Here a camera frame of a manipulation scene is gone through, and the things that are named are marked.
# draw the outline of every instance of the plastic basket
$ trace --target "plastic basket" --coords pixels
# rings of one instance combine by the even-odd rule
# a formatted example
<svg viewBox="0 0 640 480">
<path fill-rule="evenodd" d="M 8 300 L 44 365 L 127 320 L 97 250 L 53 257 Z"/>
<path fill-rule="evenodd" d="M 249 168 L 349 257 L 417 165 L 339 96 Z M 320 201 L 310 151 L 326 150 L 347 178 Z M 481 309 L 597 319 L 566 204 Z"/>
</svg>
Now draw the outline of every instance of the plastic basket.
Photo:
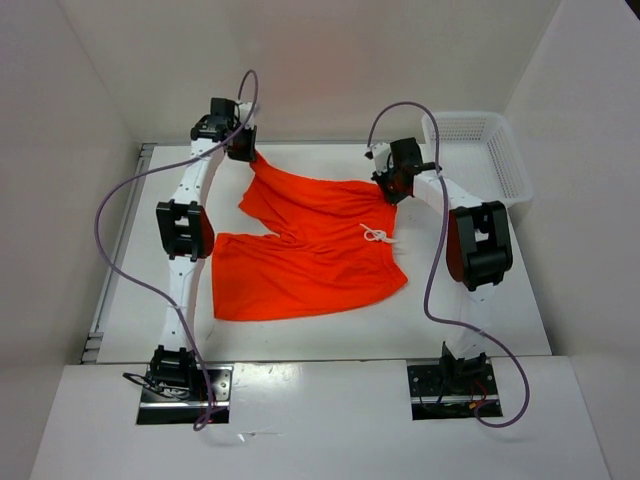
<svg viewBox="0 0 640 480">
<path fill-rule="evenodd" d="M 504 116 L 492 112 L 434 116 L 440 132 L 440 163 L 448 178 L 485 201 L 500 200 L 511 206 L 533 198 L 531 181 Z M 433 149 L 435 134 L 426 115 L 422 129 Z"/>
</svg>

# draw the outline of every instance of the white wall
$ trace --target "white wall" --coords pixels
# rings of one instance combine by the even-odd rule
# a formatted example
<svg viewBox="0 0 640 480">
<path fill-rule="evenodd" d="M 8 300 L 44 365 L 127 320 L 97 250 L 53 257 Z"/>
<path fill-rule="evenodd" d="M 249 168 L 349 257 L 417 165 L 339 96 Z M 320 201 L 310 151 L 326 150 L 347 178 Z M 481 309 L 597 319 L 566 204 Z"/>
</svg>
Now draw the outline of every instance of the white wall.
<svg viewBox="0 0 640 480">
<path fill-rule="evenodd" d="M 557 0 L 61 3 L 139 140 L 185 141 L 249 67 L 261 140 L 353 140 L 397 100 L 502 111 Z M 380 133 L 419 134 L 419 118 Z"/>
<path fill-rule="evenodd" d="M 93 212 L 136 145 L 60 7 L 0 2 L 0 464 L 28 478 L 104 278 Z M 114 238 L 126 195 L 105 218 Z"/>
<path fill-rule="evenodd" d="M 613 478 L 640 472 L 640 22 L 564 0 L 507 108 L 536 189 L 516 232 Z"/>
</svg>

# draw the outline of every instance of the white laundry basket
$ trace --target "white laundry basket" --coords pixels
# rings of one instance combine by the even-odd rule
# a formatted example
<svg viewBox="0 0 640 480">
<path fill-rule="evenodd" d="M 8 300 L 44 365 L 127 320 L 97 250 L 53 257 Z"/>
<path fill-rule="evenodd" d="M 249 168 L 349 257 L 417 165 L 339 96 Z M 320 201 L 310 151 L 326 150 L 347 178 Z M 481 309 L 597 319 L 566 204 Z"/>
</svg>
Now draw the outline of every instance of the white laundry basket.
<svg viewBox="0 0 640 480">
<path fill-rule="evenodd" d="M 507 206 L 533 198 L 531 181 L 507 119 L 492 112 L 434 113 L 440 132 L 440 164 L 445 175 L 485 201 Z M 422 118 L 431 152 L 435 134 L 431 120 Z M 433 153 L 425 158 L 432 161 Z"/>
</svg>

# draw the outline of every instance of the white table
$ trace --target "white table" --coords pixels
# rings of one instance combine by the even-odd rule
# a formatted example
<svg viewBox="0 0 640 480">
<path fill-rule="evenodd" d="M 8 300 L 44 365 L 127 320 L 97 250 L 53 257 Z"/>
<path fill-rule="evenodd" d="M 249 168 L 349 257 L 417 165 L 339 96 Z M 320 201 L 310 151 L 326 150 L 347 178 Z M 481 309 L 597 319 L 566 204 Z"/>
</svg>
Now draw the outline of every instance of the white table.
<svg viewBox="0 0 640 480">
<path fill-rule="evenodd" d="M 369 181 L 374 169 L 363 157 L 363 145 L 258 146 L 268 161 L 288 172 L 332 180 Z M 189 156 L 189 147 L 156 147 L 149 168 Z M 182 170 L 146 178 L 130 225 L 122 268 L 156 286 L 168 287 L 155 207 L 170 198 Z M 213 181 L 206 205 L 216 232 L 265 234 L 265 227 L 238 209 L 253 172 L 242 162 L 225 159 Z M 367 308 L 317 317 L 270 322 L 227 322 L 213 318 L 211 274 L 205 266 L 196 311 L 196 340 L 208 361 L 305 361 L 439 357 L 450 328 L 430 322 L 422 310 L 424 287 L 439 234 L 440 217 L 425 204 L 407 199 L 398 207 L 394 246 L 397 264 L 409 283 L 392 297 Z M 549 355 L 549 344 L 517 240 L 511 230 L 513 268 L 493 302 L 487 329 L 516 355 Z M 457 319 L 464 287 L 441 262 L 434 286 L 433 310 Z M 123 279 L 110 283 L 100 319 L 104 332 L 99 363 L 148 362 L 165 320 L 165 302 Z M 489 344 L 491 356 L 504 353 Z"/>
<path fill-rule="evenodd" d="M 522 381 L 494 359 L 505 418 Z M 31 480 L 609 478 L 569 360 L 522 359 L 513 427 L 412 421 L 403 361 L 236 364 L 230 423 L 136 426 L 142 365 L 66 367 Z"/>
</svg>

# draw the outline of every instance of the white string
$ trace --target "white string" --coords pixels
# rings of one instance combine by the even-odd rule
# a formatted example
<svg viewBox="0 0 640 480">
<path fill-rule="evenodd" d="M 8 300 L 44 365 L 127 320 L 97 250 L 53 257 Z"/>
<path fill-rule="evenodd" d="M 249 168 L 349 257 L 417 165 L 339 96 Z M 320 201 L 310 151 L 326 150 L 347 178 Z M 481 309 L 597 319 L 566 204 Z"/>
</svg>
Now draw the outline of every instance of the white string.
<svg viewBox="0 0 640 480">
<path fill-rule="evenodd" d="M 360 226 L 366 230 L 364 232 L 364 238 L 367 242 L 384 242 L 384 243 L 397 242 L 396 239 L 387 237 L 387 232 L 385 232 L 384 230 L 374 230 L 372 228 L 367 227 L 364 223 L 361 223 Z"/>
</svg>

